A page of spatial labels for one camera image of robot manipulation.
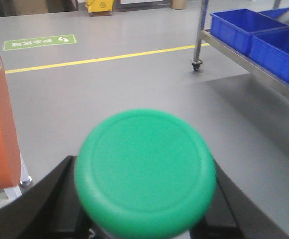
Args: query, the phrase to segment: blue plastic bin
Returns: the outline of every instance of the blue plastic bin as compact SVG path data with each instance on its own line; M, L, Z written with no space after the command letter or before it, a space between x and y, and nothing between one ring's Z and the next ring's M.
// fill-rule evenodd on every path
M247 9L211 14L211 34L244 55L251 50L252 36L286 25Z
M255 36L250 58L289 83L289 30Z
M277 19L279 16L281 16L283 13L289 11L289 7L287 8L280 8L275 10L268 10L268 11L261 11L259 14L262 14L264 16L267 16L272 19Z
M289 11L289 7L287 8L280 8L280 9L275 9L275 10L268 10L268 11L261 11L259 12L260 14L276 19L279 16L281 16L283 13Z

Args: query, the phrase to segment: yellow floor line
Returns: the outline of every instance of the yellow floor line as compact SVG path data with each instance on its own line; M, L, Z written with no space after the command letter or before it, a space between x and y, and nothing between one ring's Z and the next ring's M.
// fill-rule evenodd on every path
M208 45L209 45L208 43L201 44L201 46L208 46ZM100 61L117 60L117 59L123 59L123 58L134 57L134 56L146 56L146 55L152 55L152 54L158 54L158 53L164 53L164 52L170 52L170 51L179 51L179 50L191 49L194 47L195 45L181 46L181 47L168 48L168 49L162 49L162 50L156 50L156 51L145 51L145 52L139 52L139 53L133 53L133 54L109 56L109 57L90 59L90 60L72 61L72 62L64 62L64 63L51 64L51 65L26 67L26 68L14 69L14 70L6 70L5 72L6 74L10 74L10 73L17 73L17 72L35 71L35 70L42 70L42 69L48 69L48 68L62 67L62 66L73 66L73 65L87 64L87 63L100 62Z

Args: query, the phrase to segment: green cap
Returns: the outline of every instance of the green cap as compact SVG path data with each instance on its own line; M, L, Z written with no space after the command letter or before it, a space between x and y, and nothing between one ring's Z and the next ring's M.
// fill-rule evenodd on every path
M92 130L76 162L75 183L87 214L105 231L123 239L166 239L203 216L215 168L188 123L137 109Z

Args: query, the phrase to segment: cart wheel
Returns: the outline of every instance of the cart wheel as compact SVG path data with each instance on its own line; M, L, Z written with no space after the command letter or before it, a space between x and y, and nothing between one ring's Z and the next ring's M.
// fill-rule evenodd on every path
M198 60L198 62L192 62L194 71L199 71L201 65L203 65L203 61L201 60Z

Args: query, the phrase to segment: yellow mop bucket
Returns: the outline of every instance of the yellow mop bucket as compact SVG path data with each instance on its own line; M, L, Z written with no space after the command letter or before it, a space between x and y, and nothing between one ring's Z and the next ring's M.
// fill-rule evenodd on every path
M86 8L88 13L92 16L93 12L108 11L109 15L113 10L114 0L86 0Z

